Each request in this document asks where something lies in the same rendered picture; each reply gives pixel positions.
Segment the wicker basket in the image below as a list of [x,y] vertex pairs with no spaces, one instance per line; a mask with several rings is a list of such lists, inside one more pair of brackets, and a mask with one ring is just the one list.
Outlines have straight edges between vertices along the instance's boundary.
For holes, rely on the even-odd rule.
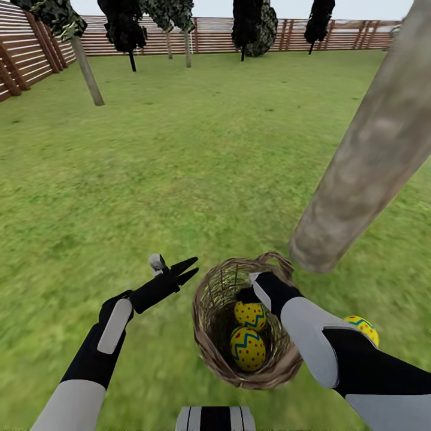
[[[270,258],[276,258],[281,269],[267,263]],[[292,262],[276,251],[268,251],[256,259],[231,258],[209,270],[199,283],[192,300],[191,315],[195,342],[201,349],[198,356],[205,361],[207,369],[213,371],[218,380],[222,378],[228,386],[235,385],[237,388],[261,391],[268,391],[270,388],[282,389],[287,383],[294,380],[304,360],[287,332],[274,335],[275,326],[268,318],[265,324],[267,356],[262,366],[256,371],[247,372],[240,369],[237,364],[233,367],[223,357],[221,349],[215,345],[216,321],[221,314],[225,314],[227,310],[235,306],[237,298],[236,295],[232,295],[231,301],[227,301],[228,294],[223,292],[215,299],[212,280],[215,277],[220,282],[227,275],[223,270],[233,266],[248,268],[249,272],[268,270],[270,274],[284,280],[288,286],[298,287],[298,284],[293,281]],[[229,334],[229,329],[229,324],[222,324],[220,333],[217,335],[219,343],[222,343],[224,336]]]

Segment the easter egg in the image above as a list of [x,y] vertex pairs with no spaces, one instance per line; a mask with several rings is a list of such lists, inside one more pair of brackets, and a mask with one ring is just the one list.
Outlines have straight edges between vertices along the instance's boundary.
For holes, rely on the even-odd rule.
[[247,372],[259,369],[267,351],[262,336],[246,326],[236,326],[229,335],[229,352],[235,364]]
[[246,326],[257,333],[266,330],[268,314],[262,302],[243,304],[242,301],[237,301],[232,309],[232,316],[237,326]]
[[356,329],[359,329],[378,348],[379,336],[377,331],[374,329],[373,325],[370,324],[370,322],[356,315],[349,315],[349,317],[345,317],[344,320],[346,320],[348,323],[356,327]]

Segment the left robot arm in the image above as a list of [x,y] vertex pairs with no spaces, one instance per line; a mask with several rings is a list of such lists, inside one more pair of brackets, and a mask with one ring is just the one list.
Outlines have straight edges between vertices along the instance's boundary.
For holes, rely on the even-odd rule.
[[30,431],[95,431],[98,415],[135,310],[143,313],[180,291],[199,268],[182,273],[198,261],[184,260],[169,269],[160,254],[148,257],[154,279],[127,290],[102,305],[99,323],[87,335],[53,396]]

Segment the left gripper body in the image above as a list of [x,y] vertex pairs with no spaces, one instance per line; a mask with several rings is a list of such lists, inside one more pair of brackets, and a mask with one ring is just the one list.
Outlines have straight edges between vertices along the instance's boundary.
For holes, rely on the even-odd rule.
[[165,299],[173,292],[177,293],[180,291],[168,267],[166,266],[162,271],[162,275],[154,277],[153,280],[143,285],[144,291],[153,305]]

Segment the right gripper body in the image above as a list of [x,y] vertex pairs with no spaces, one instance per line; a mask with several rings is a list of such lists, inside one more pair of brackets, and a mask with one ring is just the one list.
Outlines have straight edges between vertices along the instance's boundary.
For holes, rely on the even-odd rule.
[[250,287],[243,287],[240,288],[241,291],[241,296],[242,296],[242,303],[243,304],[247,304],[247,303],[260,303],[260,299],[255,296],[254,292],[253,292],[253,286]]

